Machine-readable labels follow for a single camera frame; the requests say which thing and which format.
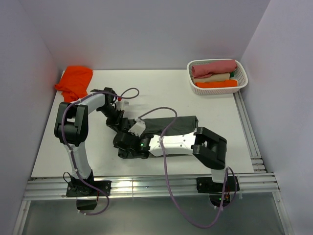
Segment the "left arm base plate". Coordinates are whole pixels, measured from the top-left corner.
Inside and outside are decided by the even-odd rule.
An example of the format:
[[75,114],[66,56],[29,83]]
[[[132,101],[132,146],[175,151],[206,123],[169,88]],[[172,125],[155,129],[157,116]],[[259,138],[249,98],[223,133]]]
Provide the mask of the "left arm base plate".
[[[110,194],[111,181],[93,181],[89,184],[102,190],[107,196]],[[98,204],[99,196],[103,193],[83,184],[79,179],[73,179],[68,183],[66,197],[76,198],[76,207],[81,211],[92,211]]]

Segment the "dark grey t shirt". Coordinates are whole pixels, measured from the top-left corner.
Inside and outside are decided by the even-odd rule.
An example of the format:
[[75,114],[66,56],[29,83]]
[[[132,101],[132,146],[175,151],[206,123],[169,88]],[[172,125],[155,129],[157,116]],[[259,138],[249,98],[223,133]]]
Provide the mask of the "dark grey t shirt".
[[[198,119],[196,116],[184,116],[177,117],[163,117],[163,118],[146,118],[144,119],[146,129],[142,135],[151,135],[151,139],[154,135],[160,136],[162,131],[165,130],[168,125],[171,125],[165,132],[165,136],[178,136],[189,134],[194,132],[198,128]],[[160,155],[153,155],[150,153],[149,158],[160,157]]]

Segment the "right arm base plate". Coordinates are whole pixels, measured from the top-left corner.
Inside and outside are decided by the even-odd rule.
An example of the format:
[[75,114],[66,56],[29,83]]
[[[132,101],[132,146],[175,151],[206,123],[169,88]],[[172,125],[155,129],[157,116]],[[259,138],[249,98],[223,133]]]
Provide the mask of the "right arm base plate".
[[[198,193],[209,194],[211,204],[219,207],[222,201],[223,183],[214,183],[212,177],[198,177],[196,178],[196,183]],[[237,193],[240,191],[238,178],[232,175],[228,176],[225,184],[223,207],[227,207],[231,203],[231,194],[235,191]]]

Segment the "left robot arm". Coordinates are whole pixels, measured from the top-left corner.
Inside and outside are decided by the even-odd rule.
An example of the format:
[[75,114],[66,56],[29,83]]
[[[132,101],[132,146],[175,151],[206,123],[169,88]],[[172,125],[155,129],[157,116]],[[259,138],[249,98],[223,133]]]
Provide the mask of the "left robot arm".
[[140,136],[131,132],[135,121],[124,117],[125,111],[118,107],[126,100],[112,88],[92,90],[91,94],[75,102],[61,102],[56,117],[54,135],[66,148],[72,172],[67,182],[67,196],[109,196],[111,183],[95,181],[89,165],[85,141],[89,133],[89,114],[101,112],[106,118],[106,125],[116,132],[113,146],[118,149],[121,158],[135,155],[140,143]]

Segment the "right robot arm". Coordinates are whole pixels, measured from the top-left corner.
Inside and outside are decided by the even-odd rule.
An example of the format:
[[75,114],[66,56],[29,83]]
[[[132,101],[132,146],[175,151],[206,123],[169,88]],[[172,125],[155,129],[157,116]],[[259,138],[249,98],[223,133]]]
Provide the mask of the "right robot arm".
[[194,132],[164,136],[130,132],[118,132],[113,145],[123,159],[147,159],[149,157],[194,156],[205,167],[211,169],[211,177],[197,179],[197,190],[201,193],[221,194],[228,186],[226,173],[227,140],[220,135],[199,127]]

